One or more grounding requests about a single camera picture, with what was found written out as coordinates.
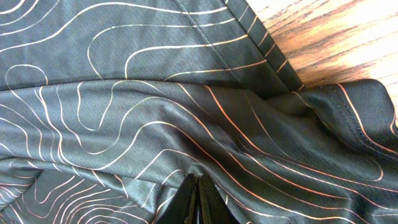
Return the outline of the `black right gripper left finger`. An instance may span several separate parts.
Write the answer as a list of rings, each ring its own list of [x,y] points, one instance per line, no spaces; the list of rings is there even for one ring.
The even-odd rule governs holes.
[[[196,224],[197,197],[197,178],[188,174],[156,224]]]

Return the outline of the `black patterned sports jersey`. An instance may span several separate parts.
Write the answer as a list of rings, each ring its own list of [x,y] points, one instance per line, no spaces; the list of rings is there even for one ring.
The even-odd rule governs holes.
[[[306,88],[246,1],[1,2],[2,223],[156,223],[188,174],[239,223],[396,223],[394,106]]]

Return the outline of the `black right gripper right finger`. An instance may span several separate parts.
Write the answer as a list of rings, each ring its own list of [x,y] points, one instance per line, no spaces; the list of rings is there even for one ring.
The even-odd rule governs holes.
[[[198,209],[200,224],[239,224],[207,175],[198,180]]]

